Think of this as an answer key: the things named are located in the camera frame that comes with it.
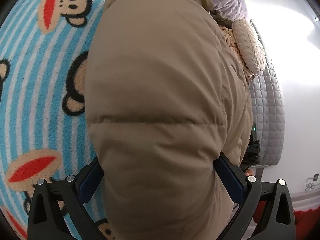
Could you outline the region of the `red sleeve right forearm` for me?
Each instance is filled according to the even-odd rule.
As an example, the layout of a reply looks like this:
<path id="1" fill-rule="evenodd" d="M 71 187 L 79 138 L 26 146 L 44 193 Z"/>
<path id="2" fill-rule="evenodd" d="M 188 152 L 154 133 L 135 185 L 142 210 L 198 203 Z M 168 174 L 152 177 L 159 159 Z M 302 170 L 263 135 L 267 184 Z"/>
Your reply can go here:
<path id="1" fill-rule="evenodd" d="M 316 230 L 319 229 L 319 207 L 307 211 L 296 211 L 296 239 L 319 239 Z"/>

